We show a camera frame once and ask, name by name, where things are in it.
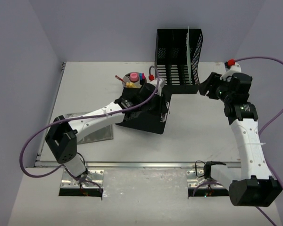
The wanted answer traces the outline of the yellow highlighter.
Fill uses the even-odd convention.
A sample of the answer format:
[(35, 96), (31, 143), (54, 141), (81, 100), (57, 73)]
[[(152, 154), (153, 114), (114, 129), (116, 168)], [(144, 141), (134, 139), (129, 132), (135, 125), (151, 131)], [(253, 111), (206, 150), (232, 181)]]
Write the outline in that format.
[(134, 83), (130, 82), (130, 88), (137, 88), (137, 86)]

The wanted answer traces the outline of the pink capped glue stick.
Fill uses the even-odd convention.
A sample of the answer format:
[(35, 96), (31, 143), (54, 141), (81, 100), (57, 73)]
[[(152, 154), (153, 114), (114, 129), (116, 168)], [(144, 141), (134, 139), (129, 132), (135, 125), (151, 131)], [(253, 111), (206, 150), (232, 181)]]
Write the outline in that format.
[(130, 73), (129, 80), (132, 83), (139, 82), (139, 75), (136, 72)]

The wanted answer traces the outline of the red pen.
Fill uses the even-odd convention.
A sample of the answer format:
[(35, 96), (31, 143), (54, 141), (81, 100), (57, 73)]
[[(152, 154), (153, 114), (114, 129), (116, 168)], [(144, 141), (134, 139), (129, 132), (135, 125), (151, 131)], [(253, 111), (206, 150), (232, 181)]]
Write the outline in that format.
[(119, 76), (115, 75), (115, 78), (118, 79), (119, 81), (125, 83), (125, 81), (122, 78), (120, 78)]

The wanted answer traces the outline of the black pink highlighter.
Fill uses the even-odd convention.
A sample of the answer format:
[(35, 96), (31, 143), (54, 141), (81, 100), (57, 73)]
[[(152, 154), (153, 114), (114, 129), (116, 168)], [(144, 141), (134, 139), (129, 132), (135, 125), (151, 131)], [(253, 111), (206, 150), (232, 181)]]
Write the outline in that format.
[(145, 74), (144, 74), (144, 73), (142, 73), (142, 80), (143, 80), (144, 82), (146, 82), (146, 77), (145, 77)]

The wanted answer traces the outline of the black blue highlighter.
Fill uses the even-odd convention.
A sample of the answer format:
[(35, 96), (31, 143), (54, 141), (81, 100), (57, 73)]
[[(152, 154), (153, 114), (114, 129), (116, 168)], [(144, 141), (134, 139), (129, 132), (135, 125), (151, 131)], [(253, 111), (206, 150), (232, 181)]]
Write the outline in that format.
[(139, 75), (139, 81), (141, 82), (143, 80), (142, 73), (138, 73), (138, 75)]

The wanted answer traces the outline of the black clipboard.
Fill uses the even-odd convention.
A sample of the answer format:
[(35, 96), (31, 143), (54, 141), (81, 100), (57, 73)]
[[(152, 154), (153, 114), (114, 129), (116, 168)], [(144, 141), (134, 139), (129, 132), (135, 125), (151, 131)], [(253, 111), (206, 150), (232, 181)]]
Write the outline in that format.
[(163, 134), (169, 114), (172, 94), (162, 90), (162, 95), (155, 95), (149, 102), (125, 113), (124, 120), (118, 126), (146, 131), (154, 134)]

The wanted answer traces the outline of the grey booklet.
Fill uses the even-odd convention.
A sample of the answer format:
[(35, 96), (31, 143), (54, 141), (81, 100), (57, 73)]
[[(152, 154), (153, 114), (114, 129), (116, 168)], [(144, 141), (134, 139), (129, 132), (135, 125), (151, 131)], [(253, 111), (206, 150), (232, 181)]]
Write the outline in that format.
[[(67, 114), (56, 117), (54, 121), (61, 120), (62, 117), (64, 119), (67, 119), (67, 118), (81, 117), (85, 114), (87, 114), (87, 112), (67, 113)], [(93, 133), (86, 135), (80, 141), (78, 141), (77, 144), (81, 145), (81, 144), (87, 144), (87, 143), (93, 143), (93, 142), (99, 142), (99, 141), (105, 141), (105, 140), (112, 140), (113, 138), (114, 138), (113, 128), (112, 128), (112, 125), (109, 125), (107, 127), (101, 128), (100, 130), (97, 130)]]

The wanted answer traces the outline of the green clipboard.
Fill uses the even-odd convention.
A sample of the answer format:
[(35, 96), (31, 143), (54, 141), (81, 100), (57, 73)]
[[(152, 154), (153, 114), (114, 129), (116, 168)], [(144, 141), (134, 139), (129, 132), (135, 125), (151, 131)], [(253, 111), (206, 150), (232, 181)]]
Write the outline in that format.
[(192, 79), (191, 79), (190, 29), (189, 29), (189, 27), (187, 29), (187, 34), (186, 34), (186, 60), (187, 60), (189, 84), (192, 85)]

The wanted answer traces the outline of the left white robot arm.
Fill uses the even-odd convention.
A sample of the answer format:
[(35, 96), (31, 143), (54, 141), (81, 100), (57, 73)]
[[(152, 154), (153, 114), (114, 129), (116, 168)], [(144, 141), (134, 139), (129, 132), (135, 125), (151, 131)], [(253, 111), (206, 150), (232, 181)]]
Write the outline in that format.
[(78, 185), (89, 178), (77, 154), (77, 143), (87, 135), (112, 124), (162, 134), (169, 103), (163, 93), (163, 80), (145, 83), (140, 88), (125, 88), (120, 98), (96, 111), (77, 118), (55, 118), (45, 141), (57, 163), (62, 164)]

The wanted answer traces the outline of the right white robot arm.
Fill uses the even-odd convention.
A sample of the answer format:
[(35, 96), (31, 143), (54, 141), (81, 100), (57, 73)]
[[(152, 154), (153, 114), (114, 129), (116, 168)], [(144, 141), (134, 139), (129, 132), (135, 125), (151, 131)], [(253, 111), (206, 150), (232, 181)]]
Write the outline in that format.
[(258, 132), (256, 107), (248, 101), (252, 77), (234, 73), (225, 79), (211, 73), (199, 85), (199, 93), (224, 103), (224, 113), (235, 136), (241, 175), (236, 176), (221, 161), (208, 161), (201, 173), (206, 185), (220, 183), (234, 206), (268, 207), (282, 192), (282, 187), (267, 166)]

